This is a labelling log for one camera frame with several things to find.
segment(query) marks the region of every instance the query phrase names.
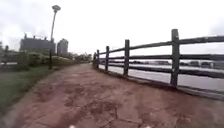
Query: fence rail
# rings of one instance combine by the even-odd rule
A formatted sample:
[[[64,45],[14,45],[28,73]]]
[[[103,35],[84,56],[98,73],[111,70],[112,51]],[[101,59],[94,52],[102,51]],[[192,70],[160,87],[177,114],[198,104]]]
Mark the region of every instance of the fence rail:
[[[171,73],[170,84],[177,86],[178,75],[194,75],[194,76],[204,76],[211,78],[224,78],[224,73],[221,72],[211,72],[211,71],[202,71],[202,70],[186,70],[180,68],[180,60],[211,60],[211,61],[224,61],[224,55],[221,54],[180,54],[180,45],[186,44],[201,44],[201,43],[223,43],[224,36],[213,36],[213,37],[199,37],[191,39],[181,39],[179,40],[179,34],[177,29],[173,29],[172,40],[167,42],[160,43],[151,43],[143,44],[138,46],[130,46],[130,41],[125,40],[125,47],[109,50],[109,46],[106,47],[106,52],[97,52],[94,54],[93,65],[96,68],[99,68],[99,64],[105,65],[105,71],[108,71],[108,66],[120,67],[123,68],[123,75],[128,76],[128,70],[141,70],[141,71],[150,71],[150,72],[162,72],[162,73]],[[171,55],[134,55],[130,56],[130,50],[142,49],[142,48],[152,48],[160,46],[172,46]],[[110,57],[110,53],[124,51],[124,56]],[[100,55],[106,54],[105,58],[100,58]],[[172,68],[153,68],[153,67],[140,67],[140,66],[131,66],[129,65],[130,60],[148,60],[148,59],[171,59]]]

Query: paved path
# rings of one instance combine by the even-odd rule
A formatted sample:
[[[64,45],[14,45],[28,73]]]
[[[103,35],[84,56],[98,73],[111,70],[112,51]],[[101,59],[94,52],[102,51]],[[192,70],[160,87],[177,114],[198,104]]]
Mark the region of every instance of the paved path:
[[[132,83],[89,64],[43,79],[4,118],[9,128],[223,128],[223,119],[223,101]]]

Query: lamp post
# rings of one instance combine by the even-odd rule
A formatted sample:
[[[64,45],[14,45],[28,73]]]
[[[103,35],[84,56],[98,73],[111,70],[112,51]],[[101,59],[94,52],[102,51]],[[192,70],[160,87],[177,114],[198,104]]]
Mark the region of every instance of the lamp post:
[[[51,43],[53,43],[55,17],[57,12],[61,10],[61,7],[58,5],[54,5],[52,6],[52,9],[54,10],[54,17],[53,17],[53,23],[51,28]],[[52,69],[52,48],[50,49],[50,53],[49,53],[49,69]]]

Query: sky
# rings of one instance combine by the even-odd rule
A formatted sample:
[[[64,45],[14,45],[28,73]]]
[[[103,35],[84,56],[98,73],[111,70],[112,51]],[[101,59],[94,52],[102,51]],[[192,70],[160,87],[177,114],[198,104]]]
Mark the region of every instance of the sky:
[[[69,52],[93,53],[171,40],[224,35],[222,0],[0,0],[0,41],[18,50],[24,33],[50,37],[53,5],[59,5],[54,38],[69,41]],[[181,53],[224,53],[222,44],[181,46]],[[170,47],[131,54],[170,54]]]

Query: green grass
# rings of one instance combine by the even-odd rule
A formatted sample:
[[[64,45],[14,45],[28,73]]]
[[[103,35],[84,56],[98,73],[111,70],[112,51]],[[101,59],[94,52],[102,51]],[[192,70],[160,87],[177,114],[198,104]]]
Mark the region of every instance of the green grass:
[[[47,67],[36,67],[28,71],[0,73],[0,115],[51,72]]]

